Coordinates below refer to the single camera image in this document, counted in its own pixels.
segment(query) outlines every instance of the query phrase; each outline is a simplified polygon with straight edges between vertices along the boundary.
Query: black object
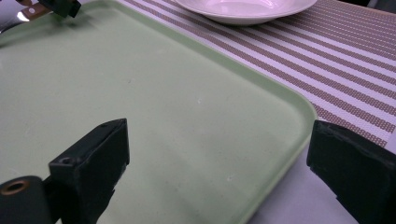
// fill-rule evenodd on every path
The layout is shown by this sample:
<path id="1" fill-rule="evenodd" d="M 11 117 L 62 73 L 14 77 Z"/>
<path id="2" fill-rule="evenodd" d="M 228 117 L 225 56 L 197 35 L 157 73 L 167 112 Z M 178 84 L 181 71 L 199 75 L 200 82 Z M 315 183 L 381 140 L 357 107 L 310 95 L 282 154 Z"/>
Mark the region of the black object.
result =
<path id="1" fill-rule="evenodd" d="M 67 16 L 75 18 L 81 8 L 81 3 L 77 0 L 38 0 L 38 2 L 64 18 Z"/>
<path id="2" fill-rule="evenodd" d="M 344 127 L 316 120 L 307 165 L 359 223 L 396 223 L 396 155 Z"/>
<path id="3" fill-rule="evenodd" d="M 126 119 L 101 124 L 49 163 L 45 181 L 24 176 L 0 185 L 0 223 L 96 223 L 128 164 Z"/>
<path id="4" fill-rule="evenodd" d="M 339 0 L 339 1 L 362 6 L 362 7 L 366 7 L 367 4 L 369 4 L 370 2 L 370 0 Z"/>
<path id="5" fill-rule="evenodd" d="M 367 7 L 378 10 L 396 13 L 396 1 L 394 0 L 372 0 Z"/>

